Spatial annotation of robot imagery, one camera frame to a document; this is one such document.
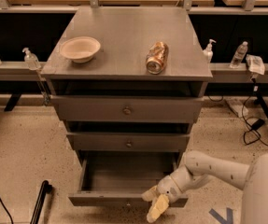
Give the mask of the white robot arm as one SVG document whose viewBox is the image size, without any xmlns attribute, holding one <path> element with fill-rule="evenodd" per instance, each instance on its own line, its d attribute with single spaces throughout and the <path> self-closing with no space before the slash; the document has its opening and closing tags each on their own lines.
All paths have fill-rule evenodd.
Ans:
<svg viewBox="0 0 268 224">
<path fill-rule="evenodd" d="M 187 190 L 204 186 L 214 176 L 243 191 L 240 224 L 268 224 L 268 153 L 251 164 L 188 151 L 173 173 L 142 194 L 151 203 L 147 221 L 155 222 Z"/>
</svg>

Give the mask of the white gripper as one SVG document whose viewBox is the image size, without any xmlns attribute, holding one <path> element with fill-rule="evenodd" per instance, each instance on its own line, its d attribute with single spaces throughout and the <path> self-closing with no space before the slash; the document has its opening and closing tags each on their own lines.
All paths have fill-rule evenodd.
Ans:
<svg viewBox="0 0 268 224">
<path fill-rule="evenodd" d="M 141 194 L 145 202 L 151 202 L 151 207 L 148 210 L 147 221 L 155 222 L 161 214 L 169 207 L 170 203 L 175 203 L 186 197 L 183 191 L 185 180 L 177 174 L 170 174 L 163 178 L 158 186 L 153 186 L 149 190 Z"/>
</svg>

